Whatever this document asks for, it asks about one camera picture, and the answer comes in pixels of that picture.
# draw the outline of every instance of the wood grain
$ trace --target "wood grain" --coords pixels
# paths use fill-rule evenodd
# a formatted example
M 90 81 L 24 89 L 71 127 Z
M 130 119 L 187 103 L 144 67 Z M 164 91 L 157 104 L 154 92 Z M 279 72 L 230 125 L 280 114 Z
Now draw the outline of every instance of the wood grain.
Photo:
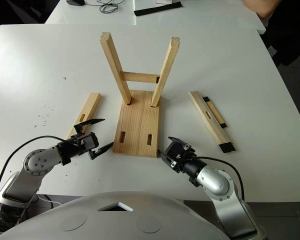
M 201 94 L 198 91 L 191 91 L 189 92 L 189 96 L 194 106 L 200 113 L 202 121 L 210 131 L 216 143 L 220 145 L 231 142 L 226 132 L 222 129 L 215 116 L 213 115 L 212 111 L 210 110 L 206 102 L 203 100 Z
M 142 83 L 157 83 L 157 78 L 160 77 L 158 74 L 148 74 L 148 73 L 137 73 L 137 72 L 121 72 L 122 78 L 124 81 L 132 82 L 142 82 Z
M 160 107 L 151 107 L 152 91 L 130 92 L 131 104 L 121 105 L 112 150 L 117 154 L 156 158 Z
M 122 66 L 110 32 L 102 33 L 100 37 L 100 43 L 104 51 L 105 57 L 108 60 L 108 63 L 110 65 L 116 84 L 118 85 L 118 88 L 122 95 L 123 101 L 125 104 L 129 104 L 131 101 L 131 94 L 127 82 L 124 81 L 121 75 Z
M 177 56 L 180 46 L 180 38 L 172 37 L 169 43 L 168 50 L 165 55 L 163 66 L 160 72 L 159 82 L 155 86 L 155 90 L 151 100 L 151 106 L 156 107 L 158 105 L 159 99 L 161 97 L 164 86 L 167 82 L 170 70 Z
M 101 99 L 100 93 L 97 92 L 90 93 L 74 125 L 90 120 L 94 115 L 94 112 L 100 102 L 100 99 Z M 85 133 L 86 129 L 87 126 L 84 126 L 82 132 Z M 71 136 L 75 134 L 76 134 L 76 130 L 74 127 L 72 127 L 71 132 L 69 133 L 67 139 L 69 139 Z

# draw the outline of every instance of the mortise hole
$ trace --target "mortise hole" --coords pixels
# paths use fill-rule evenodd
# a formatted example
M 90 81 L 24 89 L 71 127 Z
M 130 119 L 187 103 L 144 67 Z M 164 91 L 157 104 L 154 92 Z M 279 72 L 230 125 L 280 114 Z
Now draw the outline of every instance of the mortise hole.
M 148 145 L 151 145 L 152 142 L 152 134 L 148 134 Z
M 120 134 L 119 142 L 123 143 L 125 141 L 125 137 L 126 137 L 126 132 L 122 131 L 121 134 Z
M 209 119 L 211 119 L 209 113 L 206 111 L 205 114 L 208 116 Z
M 80 117 L 79 122 L 82 122 L 84 120 L 85 116 L 86 116 L 85 114 L 82 114 L 81 117 Z

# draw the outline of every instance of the black tape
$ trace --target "black tape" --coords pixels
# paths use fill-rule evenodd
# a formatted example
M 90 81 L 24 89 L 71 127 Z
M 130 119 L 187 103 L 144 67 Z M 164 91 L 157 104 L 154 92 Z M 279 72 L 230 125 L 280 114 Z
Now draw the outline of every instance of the black tape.
M 209 99 L 207 96 L 204 96 L 204 97 L 203 97 L 203 101 L 205 101 L 205 102 L 210 102 L 210 99 Z
M 219 144 L 222 152 L 224 153 L 230 153 L 232 151 L 235 151 L 235 147 L 232 145 L 232 142 L 226 142 L 226 143 L 222 143 L 222 144 Z
M 220 123 L 220 127 L 222 127 L 223 129 L 227 127 L 227 124 L 224 122 L 224 123 Z
M 157 7 L 136 10 L 136 11 L 134 11 L 134 14 L 136 16 L 142 16 L 142 15 L 146 15 L 146 14 L 153 14 L 156 12 L 169 10 L 169 9 L 176 9 L 176 8 L 180 8 L 180 7 L 183 7 L 183 6 L 182 6 L 181 2 L 178 1 L 178 2 L 175 2 L 172 4 L 163 5 L 163 6 L 157 6 Z

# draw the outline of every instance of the black cable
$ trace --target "black cable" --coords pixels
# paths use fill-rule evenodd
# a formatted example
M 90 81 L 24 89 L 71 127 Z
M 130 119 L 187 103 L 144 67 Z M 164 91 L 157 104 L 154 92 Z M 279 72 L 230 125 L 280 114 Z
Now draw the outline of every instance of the black cable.
M 108 2 L 102 2 L 102 0 L 97 0 L 97 3 L 100 3 L 101 5 L 100 4 L 89 4 L 89 3 L 86 3 L 85 5 L 98 6 L 101 13 L 110 14 L 110 13 L 118 11 L 119 4 L 122 4 L 125 0 L 122 0 L 121 2 L 118 2 L 118 3 L 114 3 L 113 1 L 114 0 L 109 0 Z
M 217 162 L 220 162 L 220 163 L 223 163 L 223 164 L 226 164 L 226 165 L 230 166 L 235 171 L 236 175 L 238 176 L 238 179 L 239 179 L 239 182 L 240 182 L 240 188 L 241 188 L 241 199 L 245 200 L 244 183 L 242 182 L 240 173 L 238 172 L 238 170 L 232 164 L 230 164 L 226 161 L 223 161 L 223 160 L 220 160 L 220 159 L 217 159 L 217 158 L 213 158 L 213 157 L 208 157 L 208 156 L 197 156 L 197 157 L 194 158 L 194 160 L 195 159 L 208 159 L 208 160 L 217 161 Z
M 8 157 L 8 159 L 5 161 L 5 164 L 4 164 L 4 166 L 3 166 L 2 170 L 1 170 L 1 173 L 0 173 L 0 182 L 1 182 L 1 180 L 2 180 L 2 177 L 4 176 L 5 170 L 6 170 L 6 168 L 7 168 L 7 165 L 8 165 L 8 163 L 9 163 L 9 161 L 11 160 L 11 158 L 12 158 L 12 157 L 13 157 L 13 156 L 14 156 L 21 148 L 23 148 L 25 145 L 27 145 L 27 144 L 29 144 L 29 143 L 35 141 L 35 140 L 38 140 L 38 139 L 44 139 L 44 138 L 57 139 L 57 140 L 59 140 L 59 141 L 61 141 L 61 142 L 65 142 L 65 143 L 68 143 L 68 144 L 72 144 L 72 143 L 70 143 L 70 142 L 68 142 L 68 141 L 66 141 L 66 140 L 64 140 L 64 139 L 62 139 L 62 138 L 59 138 L 59 137 L 57 137 L 57 136 L 50 136 L 50 135 L 38 136 L 38 137 L 35 137 L 35 138 L 33 138 L 33 139 L 31 139 L 31 140 L 25 142 L 24 144 L 22 144 L 21 146 L 19 146 L 16 150 L 14 150 L 13 153 L 11 153 L 11 155 L 10 155 L 10 156 Z
M 54 208 L 54 204 L 51 202 L 51 201 L 52 201 L 51 198 L 48 197 L 48 195 L 46 195 L 46 194 L 43 194 L 43 196 L 45 196 L 45 198 L 48 199 L 48 200 L 50 201 L 51 209 L 53 209 L 53 208 Z

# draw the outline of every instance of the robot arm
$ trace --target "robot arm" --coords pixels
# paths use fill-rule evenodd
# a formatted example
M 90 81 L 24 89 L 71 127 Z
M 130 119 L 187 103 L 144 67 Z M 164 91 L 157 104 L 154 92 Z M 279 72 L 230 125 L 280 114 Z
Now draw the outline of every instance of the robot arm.
M 91 160 L 106 152 L 113 143 L 94 151 L 99 146 L 93 132 L 82 133 L 83 126 L 89 126 L 104 119 L 91 119 L 74 128 L 76 135 L 48 149 L 37 149 L 30 152 L 23 161 L 22 169 L 14 173 L 0 190 L 0 231 L 6 231 L 17 224 L 33 196 L 39 190 L 43 178 L 55 165 L 63 166 L 77 155 L 89 153 Z
M 256 221 L 246 202 L 239 199 L 232 178 L 224 171 L 214 170 L 197 159 L 195 150 L 182 140 L 169 137 L 172 143 L 162 160 L 177 173 L 186 173 L 196 187 L 202 186 L 211 198 L 225 233 L 231 239 L 264 240 L 265 230 Z

